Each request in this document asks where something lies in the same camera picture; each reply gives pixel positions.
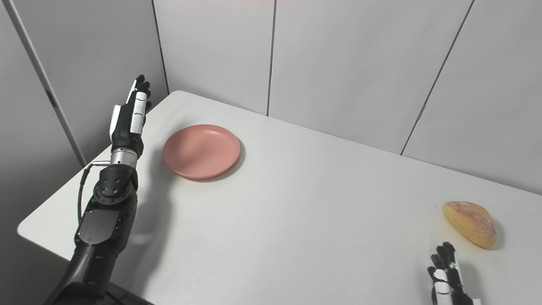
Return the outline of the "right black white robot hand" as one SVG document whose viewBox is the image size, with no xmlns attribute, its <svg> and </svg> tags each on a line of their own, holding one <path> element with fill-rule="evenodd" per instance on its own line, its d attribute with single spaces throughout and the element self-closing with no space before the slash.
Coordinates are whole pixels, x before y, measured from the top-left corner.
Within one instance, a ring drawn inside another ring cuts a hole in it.
<svg viewBox="0 0 542 305">
<path fill-rule="evenodd" d="M 455 247 L 445 241 L 431 255 L 432 265 L 427 271 L 432 280 L 431 301 L 434 305 L 481 305 L 464 289 L 462 274 L 456 260 Z"/>
</svg>

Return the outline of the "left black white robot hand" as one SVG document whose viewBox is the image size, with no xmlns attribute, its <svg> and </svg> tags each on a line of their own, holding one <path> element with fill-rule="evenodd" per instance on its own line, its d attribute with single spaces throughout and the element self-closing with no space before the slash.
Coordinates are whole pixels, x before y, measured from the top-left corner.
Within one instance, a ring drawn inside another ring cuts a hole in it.
<svg viewBox="0 0 542 305">
<path fill-rule="evenodd" d="M 143 127 L 152 102 L 150 83 L 139 75 L 128 93 L 126 103 L 115 105 L 110 125 L 111 152 L 129 150 L 139 158 L 143 154 Z"/>
</svg>

